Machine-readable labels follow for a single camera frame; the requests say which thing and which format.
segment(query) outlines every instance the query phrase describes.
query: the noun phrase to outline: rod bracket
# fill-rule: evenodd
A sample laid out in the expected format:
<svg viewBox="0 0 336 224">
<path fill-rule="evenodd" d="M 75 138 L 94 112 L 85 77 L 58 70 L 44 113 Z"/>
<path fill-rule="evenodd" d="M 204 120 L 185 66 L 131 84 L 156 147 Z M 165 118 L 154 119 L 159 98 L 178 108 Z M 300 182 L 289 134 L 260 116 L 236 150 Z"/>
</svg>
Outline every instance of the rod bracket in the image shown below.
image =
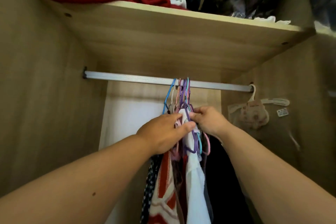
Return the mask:
<svg viewBox="0 0 336 224">
<path fill-rule="evenodd" d="M 84 67 L 84 69 L 83 69 L 83 73 L 82 73 L 82 78 L 83 79 L 87 79 L 85 71 L 87 71 L 87 67 Z"/>
</svg>

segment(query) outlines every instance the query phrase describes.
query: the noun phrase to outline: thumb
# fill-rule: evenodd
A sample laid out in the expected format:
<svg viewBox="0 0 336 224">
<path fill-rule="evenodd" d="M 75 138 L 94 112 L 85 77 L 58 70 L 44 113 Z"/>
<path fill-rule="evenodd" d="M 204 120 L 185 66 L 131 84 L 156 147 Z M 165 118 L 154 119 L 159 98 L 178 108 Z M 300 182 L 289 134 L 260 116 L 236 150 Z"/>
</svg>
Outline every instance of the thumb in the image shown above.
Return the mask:
<svg viewBox="0 0 336 224">
<path fill-rule="evenodd" d="M 196 127 L 196 123 L 193 121 L 184 123 L 182 126 L 179 126 L 175 129 L 175 133 L 179 139 L 184 137 L 186 134 L 191 132 Z"/>
<path fill-rule="evenodd" d="M 201 122 L 202 115 L 200 113 L 191 112 L 191 113 L 189 113 L 189 116 L 190 116 L 190 119 L 192 119 L 196 123 L 200 123 Z"/>
</svg>

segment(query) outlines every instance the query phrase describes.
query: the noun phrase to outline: wooden shelf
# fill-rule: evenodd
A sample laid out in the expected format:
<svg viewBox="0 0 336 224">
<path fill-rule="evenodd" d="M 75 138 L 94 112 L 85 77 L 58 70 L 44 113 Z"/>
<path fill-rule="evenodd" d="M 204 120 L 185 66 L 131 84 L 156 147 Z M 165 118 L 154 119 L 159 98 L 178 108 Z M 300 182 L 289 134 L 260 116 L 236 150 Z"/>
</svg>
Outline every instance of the wooden shelf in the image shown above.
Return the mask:
<svg viewBox="0 0 336 224">
<path fill-rule="evenodd" d="M 99 71 L 229 82 L 313 29 L 126 1 L 44 0 L 99 60 Z"/>
</svg>

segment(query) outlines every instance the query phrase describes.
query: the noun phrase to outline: hand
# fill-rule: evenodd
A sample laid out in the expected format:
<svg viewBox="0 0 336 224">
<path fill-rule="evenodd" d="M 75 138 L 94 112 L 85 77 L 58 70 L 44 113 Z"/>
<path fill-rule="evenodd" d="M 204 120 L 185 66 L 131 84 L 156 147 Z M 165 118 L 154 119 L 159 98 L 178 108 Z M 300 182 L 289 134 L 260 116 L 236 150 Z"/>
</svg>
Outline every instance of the hand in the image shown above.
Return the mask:
<svg viewBox="0 0 336 224">
<path fill-rule="evenodd" d="M 191 121 L 174 128 L 175 121 L 180 117 L 180 113 L 163 114 L 147 122 L 136 134 L 148 142 L 153 155 L 163 154 L 196 126 L 196 123 Z"/>
<path fill-rule="evenodd" d="M 190 118 L 197 122 L 201 129 L 212 136 L 219 138 L 231 123 L 212 106 L 202 106 L 195 108 L 189 114 Z"/>
</svg>

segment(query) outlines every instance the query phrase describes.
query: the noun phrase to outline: white wall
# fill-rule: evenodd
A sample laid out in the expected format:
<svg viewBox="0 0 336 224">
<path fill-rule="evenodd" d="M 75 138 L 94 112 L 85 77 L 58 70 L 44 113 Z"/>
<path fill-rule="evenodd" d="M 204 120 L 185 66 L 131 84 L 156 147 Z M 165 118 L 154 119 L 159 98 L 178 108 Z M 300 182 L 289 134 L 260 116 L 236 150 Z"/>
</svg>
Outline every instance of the white wall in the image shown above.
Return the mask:
<svg viewBox="0 0 336 224">
<path fill-rule="evenodd" d="M 161 115 L 168 89 L 169 86 L 109 82 L 99 149 L 136 133 L 147 121 Z M 221 111 L 221 92 L 191 89 L 191 103 L 195 107 L 213 105 Z M 135 175 L 106 224 L 139 222 L 148 167 L 149 162 Z"/>
</svg>

